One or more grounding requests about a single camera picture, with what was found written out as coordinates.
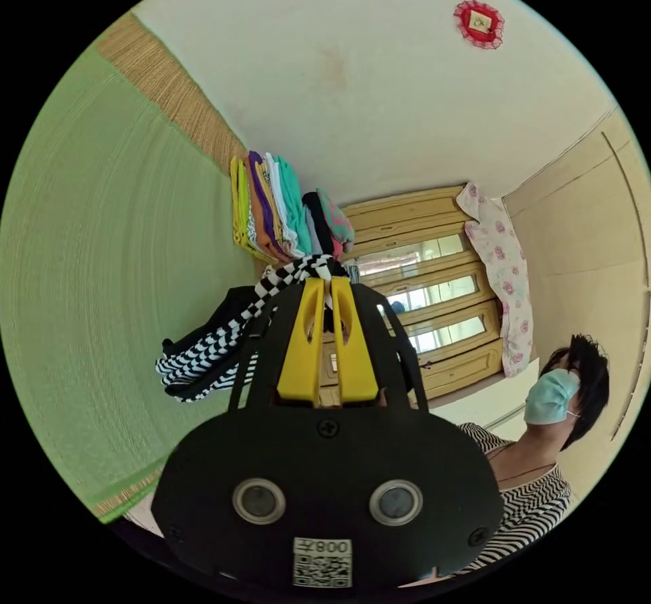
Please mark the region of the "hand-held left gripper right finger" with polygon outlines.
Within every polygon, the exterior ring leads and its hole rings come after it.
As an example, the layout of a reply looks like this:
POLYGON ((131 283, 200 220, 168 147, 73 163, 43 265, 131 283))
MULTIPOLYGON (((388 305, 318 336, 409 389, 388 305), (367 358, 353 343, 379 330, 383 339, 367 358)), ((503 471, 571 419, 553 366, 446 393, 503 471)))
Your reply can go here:
POLYGON ((330 291, 340 402, 373 402, 378 385, 351 284, 344 277, 334 277, 330 291))

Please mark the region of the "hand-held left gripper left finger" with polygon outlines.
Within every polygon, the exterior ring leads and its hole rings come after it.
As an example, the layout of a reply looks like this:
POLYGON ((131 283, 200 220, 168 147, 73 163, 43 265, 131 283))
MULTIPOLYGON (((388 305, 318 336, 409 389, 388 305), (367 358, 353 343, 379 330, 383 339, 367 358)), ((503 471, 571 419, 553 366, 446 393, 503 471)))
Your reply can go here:
POLYGON ((284 401, 318 403, 323 344, 324 280, 308 278, 297 287, 288 346, 277 393, 284 401))

